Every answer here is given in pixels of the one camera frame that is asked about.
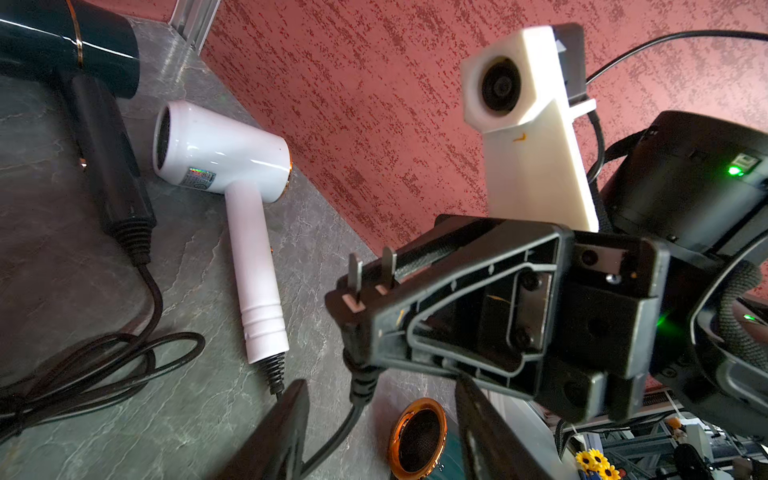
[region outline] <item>hair dryer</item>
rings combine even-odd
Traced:
[[[248,363],[258,362],[270,392],[283,391],[288,336],[263,203],[290,179],[285,140],[198,107],[172,101],[155,127],[154,171],[174,185],[224,194]]]
[[[149,263],[156,220],[114,99],[133,97],[139,82],[128,20],[78,0],[0,2],[0,71],[61,93],[101,229],[134,265]]]

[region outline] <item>label sticker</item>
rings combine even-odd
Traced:
[[[208,187],[214,182],[216,174],[208,170],[190,167],[180,185],[182,187],[197,188],[198,190],[208,190]]]

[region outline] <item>black cable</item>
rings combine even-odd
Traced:
[[[645,130],[636,131],[632,135],[627,135],[613,145],[605,149],[605,163],[614,161],[618,158],[626,157],[637,146],[637,142],[645,135]]]
[[[138,334],[109,333],[87,343],[37,380],[23,396],[0,398],[0,445],[36,425],[96,412],[139,393],[149,381],[189,363],[203,352],[205,338],[199,333],[171,333],[147,340],[163,314],[163,296],[146,265],[137,266],[147,284],[154,309],[147,326]],[[195,347],[162,366],[156,366],[154,349],[166,343],[191,340]],[[125,347],[107,353],[118,344]],[[144,357],[138,371],[127,378],[97,387],[100,382],[135,359]]]
[[[603,127],[600,126],[600,117],[598,117],[598,113],[592,110],[587,113],[587,116],[592,123],[595,139],[598,141],[598,158],[587,172],[587,183],[591,184],[598,179],[598,175],[600,175],[600,172],[603,170],[603,165],[605,164],[605,137],[603,137]]]
[[[660,43],[664,43],[669,40],[677,40],[678,38],[696,38],[696,37],[745,38],[747,40],[768,41],[768,34],[761,33],[758,31],[738,31],[738,30],[679,31],[678,33],[664,35],[663,37],[654,38],[653,40],[646,41],[642,45],[638,45],[637,47],[632,48],[630,51],[626,51],[625,53],[619,55],[618,57],[609,61],[607,64],[600,67],[595,73],[587,77],[587,85],[589,85],[595,78],[599,77],[610,68],[613,68],[614,66],[616,66],[616,64],[621,63],[622,61],[626,60],[627,58],[637,53],[640,53],[646,48],[653,47],[654,45],[659,45]]]
[[[605,204],[603,203],[603,197],[600,196],[597,182],[589,184],[589,193],[592,196],[594,212],[598,215],[600,233],[613,233],[614,225],[611,223],[611,218],[608,216],[608,210],[605,210]]]
[[[341,442],[343,442],[346,436],[349,435],[353,428],[355,428],[355,424],[360,420],[364,408],[364,405],[355,404],[352,406],[352,409],[349,411],[349,414],[346,416],[339,429],[336,430],[336,433],[328,439],[328,442],[326,442],[325,445],[320,447],[320,450],[318,450],[315,455],[312,455],[312,458],[304,463],[301,468],[300,476],[302,480],[309,476],[318,465],[323,463],[326,458],[330,457],[330,455],[339,448]]]

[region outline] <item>yellow flower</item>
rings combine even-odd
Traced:
[[[611,464],[600,450],[592,449],[589,451],[589,455],[592,455],[592,458],[594,458],[595,467],[590,468],[593,472],[599,472],[600,468]]]
[[[596,461],[594,460],[594,458],[592,458],[592,455],[590,455],[589,452],[577,453],[576,462],[579,464],[581,469],[583,469],[585,472],[587,470],[592,470],[597,466]]]
[[[618,470],[610,463],[603,465],[600,470],[598,470],[598,473],[603,480],[621,480]]]

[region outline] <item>cord strain relief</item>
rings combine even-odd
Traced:
[[[344,349],[343,358],[344,365],[352,373],[352,382],[349,386],[349,401],[355,406],[364,407],[373,400],[373,394],[376,393],[376,385],[379,382],[379,375],[386,369],[355,363],[347,349]]]
[[[285,390],[283,377],[286,373],[286,354],[277,353],[256,362],[256,367],[264,374],[270,385],[270,394],[280,397]]]
[[[129,220],[118,224],[112,230],[112,236],[131,259],[134,266],[150,262],[152,244],[152,226],[147,220]]]

